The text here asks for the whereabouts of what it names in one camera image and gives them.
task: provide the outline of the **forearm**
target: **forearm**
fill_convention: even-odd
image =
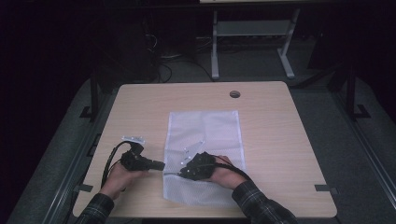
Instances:
[[[105,223],[114,202],[105,194],[98,193],[91,199],[76,221],[77,224]]]
[[[251,223],[297,223],[291,211],[269,200],[252,181],[240,184],[233,191],[233,199]]]

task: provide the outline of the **desk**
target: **desk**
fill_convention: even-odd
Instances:
[[[232,98],[231,91],[239,91]],[[99,191],[112,148],[123,135],[146,139],[142,155],[163,161],[171,111],[238,110],[247,173],[267,197],[297,217],[334,217],[336,208],[289,89],[283,82],[139,84],[120,88],[74,207],[78,216]],[[128,148],[120,148],[115,160]],[[243,217],[239,208],[172,203],[163,198],[162,172],[150,171],[122,193],[113,217]]]

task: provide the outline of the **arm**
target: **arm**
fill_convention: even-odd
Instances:
[[[117,162],[106,183],[91,199],[76,221],[77,224],[105,223],[120,193],[131,186],[137,178],[148,175],[148,171],[128,171]]]
[[[223,156],[216,158],[216,162],[231,163],[227,157]],[[291,211],[265,197],[253,181],[246,180],[231,170],[217,167],[210,180],[226,189],[233,190],[233,199],[253,224],[297,223]]]

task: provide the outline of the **table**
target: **table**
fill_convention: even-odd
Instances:
[[[239,91],[232,98],[231,91]],[[334,217],[336,208],[283,82],[138,84],[120,88],[73,213],[78,216],[100,189],[112,148],[123,135],[146,139],[144,157],[163,161],[171,111],[238,110],[247,173],[268,198],[297,217]],[[115,159],[129,148],[120,148]],[[163,198],[162,172],[150,171],[116,200],[113,217],[243,217],[239,208],[187,206]]]

